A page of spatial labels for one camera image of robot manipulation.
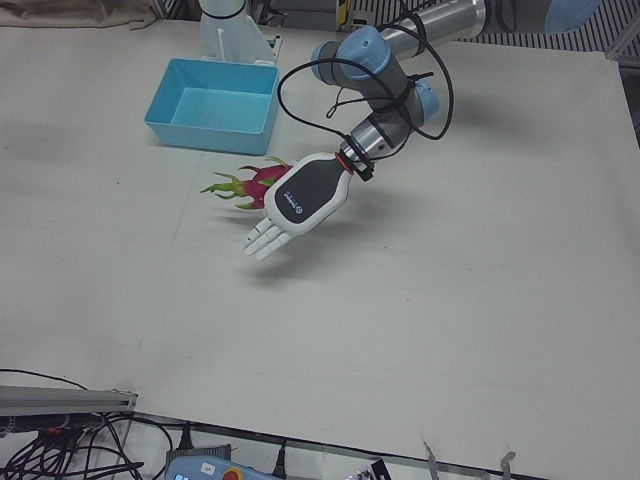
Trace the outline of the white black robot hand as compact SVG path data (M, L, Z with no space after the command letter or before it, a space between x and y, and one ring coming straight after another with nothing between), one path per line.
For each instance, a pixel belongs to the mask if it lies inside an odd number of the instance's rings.
M314 229L345 203L352 176L339 153L298 161L267 190L265 218L247 234L244 253L263 260Z

